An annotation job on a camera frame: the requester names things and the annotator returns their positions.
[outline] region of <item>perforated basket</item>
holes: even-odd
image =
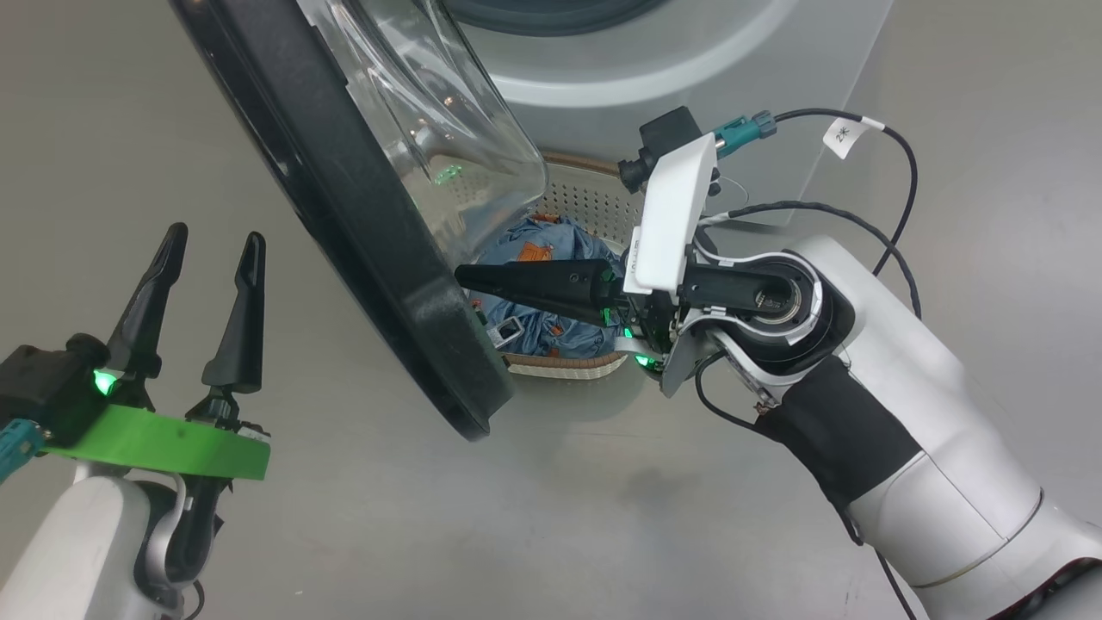
[[[631,242],[631,230],[642,217],[642,194],[629,194],[616,166],[581,156],[544,152],[548,191],[536,213],[565,215],[601,237],[616,253]],[[563,360],[507,353],[509,372],[548,379],[592,380],[608,376],[624,363],[624,353],[591,360]]]

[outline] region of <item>gray floor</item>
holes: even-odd
[[[927,322],[1004,405],[994,422],[1048,493],[1096,521],[1102,6],[896,4],[851,108],[919,154],[903,249]],[[462,442],[342,289],[162,2],[17,0],[0,23],[0,350],[106,336],[165,226],[186,220],[151,390],[183,412],[203,394],[245,233],[268,237],[266,387],[241,404],[276,456],[268,481],[224,502],[206,618],[901,617],[795,460],[688,392],[665,401],[631,372],[526,381],[493,437]],[[824,156],[807,197],[890,227],[905,173],[869,135],[844,163]],[[845,222],[801,217],[786,233],[811,230],[877,253]],[[713,378],[716,399],[745,412],[732,382]],[[69,470],[43,459],[0,490],[0,574]]]

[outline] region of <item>teal connector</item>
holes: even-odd
[[[0,485],[39,454],[45,443],[30,421],[14,420],[0,431]]]
[[[768,110],[759,111],[753,118],[741,116],[720,127],[715,133],[716,155],[720,159],[737,151],[745,144],[777,132],[777,121]]]

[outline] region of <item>washing machine drum opening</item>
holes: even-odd
[[[570,36],[597,32],[635,18],[666,0],[447,0],[457,20],[521,36]]]

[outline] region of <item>green plastic strip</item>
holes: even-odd
[[[271,446],[213,426],[110,405],[76,446],[43,452],[170,474],[263,480]]]

